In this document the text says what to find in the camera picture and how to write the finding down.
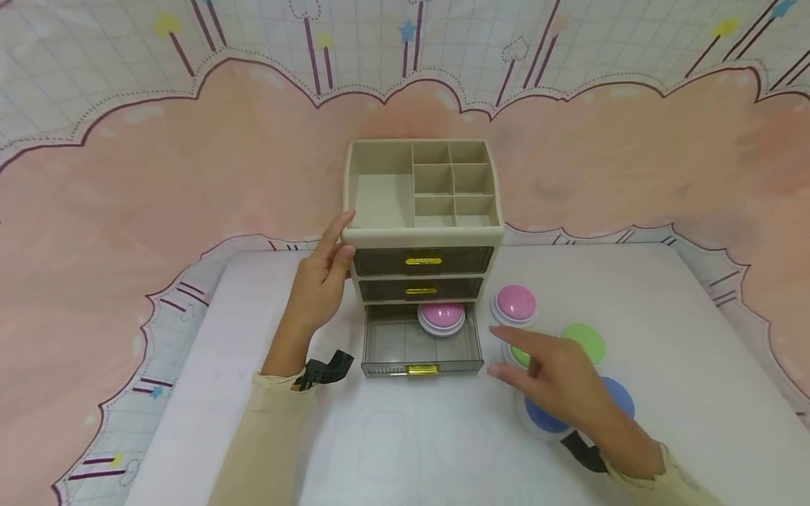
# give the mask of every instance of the gold drawer handle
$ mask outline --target gold drawer handle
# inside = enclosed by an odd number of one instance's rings
[[[409,365],[407,374],[409,376],[436,376],[439,373],[437,365]]]
[[[406,288],[405,293],[410,296],[422,296],[431,293],[438,293],[439,289],[433,288]]]
[[[438,266],[441,264],[441,258],[408,258],[405,261],[406,266]]]

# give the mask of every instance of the white tabletop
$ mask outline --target white tabletop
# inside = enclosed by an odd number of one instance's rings
[[[127,500],[206,503],[305,252],[243,253],[228,265]],[[607,343],[599,365],[637,420],[730,505],[807,504],[810,436],[674,250],[659,244],[504,247],[484,294],[529,287],[549,333],[574,322]],[[501,359],[478,307],[487,363]],[[300,504],[622,504],[559,444],[519,424],[510,388],[487,377],[366,379],[363,313],[347,283],[312,358],[356,357],[320,388],[300,464]]]

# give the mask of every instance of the top storage compartment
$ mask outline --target top storage compartment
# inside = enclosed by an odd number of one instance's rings
[[[502,225],[497,179],[484,141],[355,141],[344,193],[346,207],[357,211],[350,228]]]

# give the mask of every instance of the plastic drawer organizer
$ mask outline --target plastic drawer organizer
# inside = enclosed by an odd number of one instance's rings
[[[365,310],[366,376],[475,373],[484,365],[475,304],[504,236],[498,183],[484,141],[369,139],[349,147],[343,240]],[[462,302],[466,321],[435,338],[418,304]]]

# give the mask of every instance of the drawer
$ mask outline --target drawer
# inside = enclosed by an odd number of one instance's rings
[[[366,302],[425,302],[443,299],[475,299],[483,278],[360,280]]]
[[[483,274],[494,251],[492,246],[358,249],[354,265],[361,278]]]
[[[361,368],[368,377],[445,376],[475,374],[484,365],[475,305],[464,304],[462,328],[444,338],[422,330],[418,304],[365,307],[365,338]]]

